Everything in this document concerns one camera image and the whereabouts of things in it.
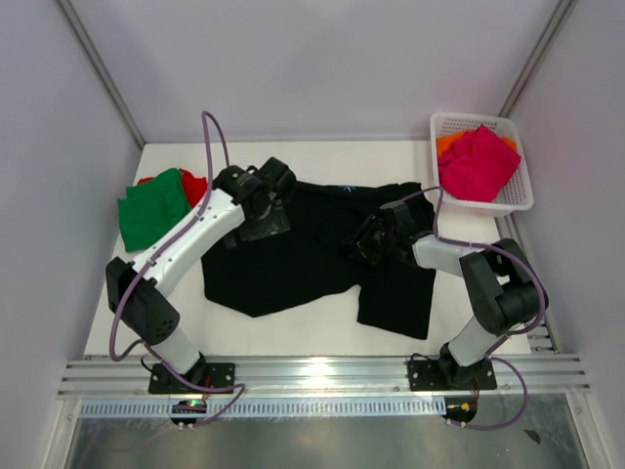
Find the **black t shirt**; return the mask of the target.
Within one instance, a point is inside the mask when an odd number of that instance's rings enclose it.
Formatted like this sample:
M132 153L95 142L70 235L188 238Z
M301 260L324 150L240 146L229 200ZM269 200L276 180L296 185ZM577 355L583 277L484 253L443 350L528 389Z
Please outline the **black t shirt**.
M251 318L359 289L357 320L415 339L428 336L436 273L386 252L371 265L351 243L366 218L405 199L419 232L433 205L416 182L378 188L296 185L285 212L289 231L250 242L218 242L201 258L205 297Z

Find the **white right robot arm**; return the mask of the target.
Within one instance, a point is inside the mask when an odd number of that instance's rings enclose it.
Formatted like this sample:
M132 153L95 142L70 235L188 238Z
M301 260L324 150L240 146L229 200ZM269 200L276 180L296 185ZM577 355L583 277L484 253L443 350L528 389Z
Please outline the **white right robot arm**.
M345 246L351 258L369 265L390 255L465 283L473 315L436 359L409 361L413 391L495 388L490 355L509 337L537 326L548 307L547 293L514 240L471 243L421 232L404 201L367 216Z

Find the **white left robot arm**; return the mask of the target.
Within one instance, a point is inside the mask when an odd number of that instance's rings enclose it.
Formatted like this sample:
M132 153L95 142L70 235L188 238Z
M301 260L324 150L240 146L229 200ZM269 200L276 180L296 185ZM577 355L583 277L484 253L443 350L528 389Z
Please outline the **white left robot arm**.
M108 353L115 350L118 327L125 324L186 393L206 392L206 361L180 327L180 314L168 297L187 271L225 237L251 241L288 231L284 206L294 194L296 176L275 157L261 167L231 165L209 184L206 194L181 222L152 247L126 262L113 258L105 269L113 322Z

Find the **red t shirt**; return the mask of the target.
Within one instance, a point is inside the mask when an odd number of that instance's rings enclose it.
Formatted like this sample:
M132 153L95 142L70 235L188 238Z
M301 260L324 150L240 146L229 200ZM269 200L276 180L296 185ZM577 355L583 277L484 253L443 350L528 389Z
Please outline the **red t shirt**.
M177 205L182 205L185 200L187 207L194 207L206 191L205 177L196 177L184 168L170 168L155 177L140 179L134 187L127 190L127 194L135 192L139 195L150 195Z

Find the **orange t shirt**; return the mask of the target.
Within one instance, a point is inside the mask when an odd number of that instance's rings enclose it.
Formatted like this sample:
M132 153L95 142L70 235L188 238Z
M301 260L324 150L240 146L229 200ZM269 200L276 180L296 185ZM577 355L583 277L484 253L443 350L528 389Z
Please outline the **orange t shirt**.
M460 131L454 134L438 137L436 140L437 143L437 155L442 156L446 151L450 150L455 142L460 140L467 134L467 131ZM501 140L504 141L511 149L517 150L517 143L507 137L501 137Z

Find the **pink t shirt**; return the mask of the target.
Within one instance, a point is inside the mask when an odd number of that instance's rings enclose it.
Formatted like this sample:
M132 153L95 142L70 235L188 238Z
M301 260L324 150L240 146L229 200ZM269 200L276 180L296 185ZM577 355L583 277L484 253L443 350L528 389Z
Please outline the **pink t shirt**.
M439 184L456 199L493 202L521 165L521 155L484 125L466 131L437 155Z

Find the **green t shirt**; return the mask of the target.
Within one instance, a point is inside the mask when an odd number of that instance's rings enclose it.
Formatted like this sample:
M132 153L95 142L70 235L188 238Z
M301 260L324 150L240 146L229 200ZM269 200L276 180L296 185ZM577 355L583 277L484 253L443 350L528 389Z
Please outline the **green t shirt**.
M117 200L118 226L126 252L150 248L190 211L183 172L170 168L126 189Z

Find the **white plastic basket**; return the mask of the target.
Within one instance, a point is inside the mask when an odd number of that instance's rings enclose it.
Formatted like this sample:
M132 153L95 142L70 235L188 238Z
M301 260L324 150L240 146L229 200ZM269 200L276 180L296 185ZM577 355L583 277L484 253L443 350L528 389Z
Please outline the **white plastic basket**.
M501 217L534 199L516 124L497 116L436 112L430 119L434 184L465 212Z

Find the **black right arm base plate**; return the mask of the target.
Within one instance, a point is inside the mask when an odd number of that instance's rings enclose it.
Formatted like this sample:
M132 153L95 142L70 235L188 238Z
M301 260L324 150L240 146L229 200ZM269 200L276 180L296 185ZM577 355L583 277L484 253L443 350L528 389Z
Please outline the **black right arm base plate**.
M489 360L460 366L450 355L434 359L413 354L405 365L411 391L491 391L497 388L493 365Z

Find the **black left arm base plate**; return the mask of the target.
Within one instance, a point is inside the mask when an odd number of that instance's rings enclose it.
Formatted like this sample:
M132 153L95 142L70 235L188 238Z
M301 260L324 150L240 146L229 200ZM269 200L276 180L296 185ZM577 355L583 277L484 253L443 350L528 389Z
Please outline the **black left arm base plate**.
M183 377L194 386L210 389L227 388L234 384L235 364L199 362ZM156 363L152 367L147 391L151 395L198 394L195 388L175 378L162 363Z

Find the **aluminium front rail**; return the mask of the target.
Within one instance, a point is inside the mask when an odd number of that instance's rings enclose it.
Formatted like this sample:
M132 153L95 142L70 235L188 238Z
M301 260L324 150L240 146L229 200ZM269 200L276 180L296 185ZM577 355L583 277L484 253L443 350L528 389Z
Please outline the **aluminium front rail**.
M531 394L589 393L591 383L575 355L507 355ZM211 357L232 362L234 382L251 397L386 396L410 394L405 357ZM60 399L133 398L147 394L148 374L137 358L104 356L69 362Z

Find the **right rear frame post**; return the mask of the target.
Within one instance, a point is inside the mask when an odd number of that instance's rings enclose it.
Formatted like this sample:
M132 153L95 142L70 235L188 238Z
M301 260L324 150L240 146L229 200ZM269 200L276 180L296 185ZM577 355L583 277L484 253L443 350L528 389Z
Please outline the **right rear frame post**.
M559 0L556 2L553 11L548 16L545 25L524 61L510 92L499 109L499 117L511 117L578 4L578 0Z

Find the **frame post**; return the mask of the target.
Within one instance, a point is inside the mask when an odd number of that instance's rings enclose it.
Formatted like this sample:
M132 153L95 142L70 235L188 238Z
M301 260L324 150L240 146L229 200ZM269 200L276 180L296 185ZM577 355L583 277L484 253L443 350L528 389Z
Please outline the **frame post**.
M548 16L545 25L524 61L510 92L499 109L499 117L511 117L578 4L578 0L559 0L556 2L553 11Z
M91 70L103 87L126 131L136 146L143 150L146 145L146 139L73 3L69 0L54 0L53 3L84 54Z

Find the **left rear frame post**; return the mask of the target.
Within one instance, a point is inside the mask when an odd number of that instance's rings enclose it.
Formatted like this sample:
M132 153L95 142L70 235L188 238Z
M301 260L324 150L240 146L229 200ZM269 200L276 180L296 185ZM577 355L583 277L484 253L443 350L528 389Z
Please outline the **left rear frame post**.
M126 131L136 146L143 150L146 145L146 139L73 3L69 0L54 0L53 3L84 54L91 70L103 87Z

